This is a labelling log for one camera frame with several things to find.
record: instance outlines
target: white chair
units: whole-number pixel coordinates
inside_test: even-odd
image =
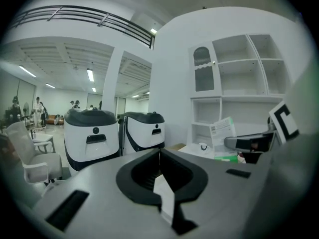
[[[36,155],[35,147],[51,142],[34,144],[24,122],[16,122],[6,129],[6,133],[24,167],[24,179],[28,183],[45,182],[62,177],[61,157],[57,153]]]

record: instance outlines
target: black metal railing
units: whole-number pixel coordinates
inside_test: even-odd
[[[50,5],[21,12],[15,16],[9,29],[37,20],[53,19],[79,20],[105,26],[122,32],[153,48],[155,35],[135,23],[112,13],[89,7],[75,5]]]

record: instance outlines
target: white table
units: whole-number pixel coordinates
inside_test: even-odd
[[[33,133],[32,141],[35,143],[42,143],[42,142],[50,141],[52,143],[53,152],[55,153],[53,135],[43,134],[43,133]]]

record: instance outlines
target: chair backrest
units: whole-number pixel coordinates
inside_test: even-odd
[[[6,129],[6,133],[22,163],[28,165],[35,155],[35,147],[31,136],[25,128],[24,122],[11,124]]]

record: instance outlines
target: sofa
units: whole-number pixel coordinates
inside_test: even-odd
[[[48,115],[48,119],[46,120],[47,124],[54,125],[55,115]],[[64,125],[64,118],[60,118],[57,125]]]

